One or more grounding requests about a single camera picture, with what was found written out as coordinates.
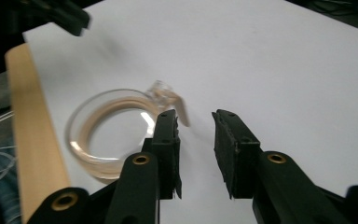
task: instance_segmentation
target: brass screw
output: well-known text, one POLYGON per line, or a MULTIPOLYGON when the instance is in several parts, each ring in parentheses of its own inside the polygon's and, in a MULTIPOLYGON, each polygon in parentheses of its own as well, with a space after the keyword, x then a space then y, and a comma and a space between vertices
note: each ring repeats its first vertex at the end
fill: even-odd
POLYGON ((287 162, 286 158, 280 154, 269 154, 267 155, 267 158, 269 161, 272 161, 274 163, 283 164, 287 162))
POLYGON ((74 192, 65 192, 54 200, 51 204, 51 208, 54 211, 66 210, 77 203, 78 197, 74 192))
POLYGON ((148 156, 144 156, 144 155, 137 156, 137 157, 135 157, 135 158, 132 159, 132 162, 133 162, 134 164, 137 164, 137 165, 145 165, 145 164, 147 164, 149 161, 150 161, 149 157, 148 157, 148 156))

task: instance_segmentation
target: wooden board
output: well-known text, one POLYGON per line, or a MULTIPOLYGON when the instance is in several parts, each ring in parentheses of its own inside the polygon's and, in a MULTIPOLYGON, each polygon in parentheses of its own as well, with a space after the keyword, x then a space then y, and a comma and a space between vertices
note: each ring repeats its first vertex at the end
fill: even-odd
POLYGON ((46 101, 27 44, 6 55, 14 112, 22 222, 43 200, 70 185, 46 101))

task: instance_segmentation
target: black clamp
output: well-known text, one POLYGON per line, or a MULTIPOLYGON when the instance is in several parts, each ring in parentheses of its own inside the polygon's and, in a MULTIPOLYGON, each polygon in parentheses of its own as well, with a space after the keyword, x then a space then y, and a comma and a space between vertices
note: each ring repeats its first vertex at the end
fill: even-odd
POLYGON ((61 189, 49 195, 30 224, 159 223, 159 200, 181 197, 180 139, 174 110, 158 116, 155 137, 142 152, 124 162, 120 179, 89 195, 84 189, 61 189))
POLYGON ((266 151, 234 113, 217 110, 214 151, 229 196, 253 198, 258 223, 358 224, 358 186, 346 198, 315 186, 287 155, 266 151))
POLYGON ((50 21, 80 36, 88 28, 90 16, 70 0, 0 0, 0 23, 6 34, 22 33, 50 21))

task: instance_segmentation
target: transparent tape roll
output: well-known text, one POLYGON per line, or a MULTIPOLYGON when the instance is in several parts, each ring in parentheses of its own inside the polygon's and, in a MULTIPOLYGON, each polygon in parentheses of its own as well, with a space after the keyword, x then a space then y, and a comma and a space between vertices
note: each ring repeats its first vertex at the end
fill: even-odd
POLYGON ((127 156, 140 150, 146 137, 153 136, 158 114, 172 106, 179 120, 189 126, 182 98, 161 81, 147 92, 122 89, 100 93, 83 103, 70 118, 66 128, 68 147, 91 175, 117 179, 127 156), (116 138, 111 130, 116 130, 116 138), (98 135, 106 135, 110 143, 98 135), (98 153, 102 147, 106 147, 104 154, 98 153))

